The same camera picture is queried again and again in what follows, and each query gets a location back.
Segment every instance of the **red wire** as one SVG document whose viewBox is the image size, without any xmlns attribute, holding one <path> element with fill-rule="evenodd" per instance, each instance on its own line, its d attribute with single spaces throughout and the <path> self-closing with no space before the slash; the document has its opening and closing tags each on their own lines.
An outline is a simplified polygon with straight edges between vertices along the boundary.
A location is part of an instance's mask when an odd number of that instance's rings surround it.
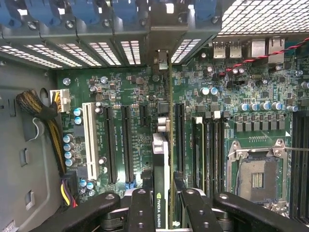
<svg viewBox="0 0 309 232">
<path fill-rule="evenodd" d="M 281 50 L 281 51 L 272 52 L 272 53 L 269 53 L 269 54 L 266 54 L 266 55 L 263 55 L 263 56 L 256 57 L 256 58 L 254 58 L 254 59 L 246 59 L 246 60 L 244 60 L 242 63 L 235 64 L 235 65 L 233 65 L 233 67 L 227 68 L 226 71 L 220 73 L 220 75 L 224 75 L 224 76 L 225 76 L 226 73 L 230 72 L 232 69 L 234 69 L 234 68 L 236 68 L 236 67 L 239 67 L 239 66 L 241 66 L 241 65 L 243 65 L 243 64 L 252 63 L 252 62 L 257 61 L 257 60 L 260 60 L 260 59 L 265 59 L 265 58 L 267 58 L 267 57 L 269 57 L 269 56 L 274 56 L 274 55 L 277 55 L 277 54 L 285 53 L 285 52 L 290 51 L 290 50 L 292 50 L 292 49 L 296 49 L 296 48 L 298 48 L 298 47 L 301 47 L 302 45 L 304 45 L 304 44 L 305 44 L 306 42 L 308 42 L 308 41 L 309 41 L 309 38 L 305 38 L 302 42 L 299 42 L 298 44 L 293 45 L 293 46 L 290 46 L 290 47 L 288 47 L 288 48 L 285 48 L 285 49 L 283 49 L 283 50 Z"/>
</svg>

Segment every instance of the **white pci slot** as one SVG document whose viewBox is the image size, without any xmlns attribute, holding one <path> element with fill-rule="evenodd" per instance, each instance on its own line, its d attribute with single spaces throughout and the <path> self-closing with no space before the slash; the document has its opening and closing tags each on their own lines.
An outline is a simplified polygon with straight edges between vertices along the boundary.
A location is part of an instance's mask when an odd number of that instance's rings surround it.
<svg viewBox="0 0 309 232">
<path fill-rule="evenodd" d="M 99 166 L 95 105 L 93 102 L 89 102 L 83 103 L 82 106 L 84 115 L 83 117 L 88 179 L 96 180 L 99 176 Z"/>
</svg>

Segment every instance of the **ventilated metal panel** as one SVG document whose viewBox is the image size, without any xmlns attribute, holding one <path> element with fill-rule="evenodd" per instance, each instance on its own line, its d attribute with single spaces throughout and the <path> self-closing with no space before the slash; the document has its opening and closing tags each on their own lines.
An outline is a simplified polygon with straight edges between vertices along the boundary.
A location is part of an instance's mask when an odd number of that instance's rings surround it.
<svg viewBox="0 0 309 232">
<path fill-rule="evenodd" d="M 309 0 L 236 0 L 219 35 L 309 32 Z"/>
</svg>

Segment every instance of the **motherboard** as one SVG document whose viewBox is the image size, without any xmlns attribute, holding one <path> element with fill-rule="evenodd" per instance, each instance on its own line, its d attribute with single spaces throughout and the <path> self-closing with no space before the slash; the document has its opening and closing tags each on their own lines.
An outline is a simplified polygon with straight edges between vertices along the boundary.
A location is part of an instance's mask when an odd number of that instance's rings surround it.
<svg viewBox="0 0 309 232">
<path fill-rule="evenodd" d="M 149 175 L 155 182 L 154 140 L 161 134 L 173 146 L 167 165 L 187 188 L 209 197 L 229 191 L 288 215 L 295 181 L 286 147 L 293 146 L 293 115 L 309 106 L 309 59 L 289 53 L 283 64 L 225 73 L 238 62 L 215 59 L 205 48 L 160 75 L 148 67 L 57 71 L 58 88 L 70 94 L 61 119 L 80 201 L 107 191 L 122 197 Z"/>
</svg>

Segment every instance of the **white power connector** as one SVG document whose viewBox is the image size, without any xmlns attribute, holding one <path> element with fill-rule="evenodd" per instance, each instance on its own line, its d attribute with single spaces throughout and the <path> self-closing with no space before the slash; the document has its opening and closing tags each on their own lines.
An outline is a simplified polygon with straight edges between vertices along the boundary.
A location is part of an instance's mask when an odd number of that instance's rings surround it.
<svg viewBox="0 0 309 232">
<path fill-rule="evenodd" d="M 70 92 L 65 89 L 56 89 L 56 90 L 50 90 L 50 103 L 53 102 L 53 94 L 59 92 L 60 94 L 60 105 L 61 110 L 60 112 L 67 112 L 71 110 L 71 99 L 70 99 Z"/>
</svg>

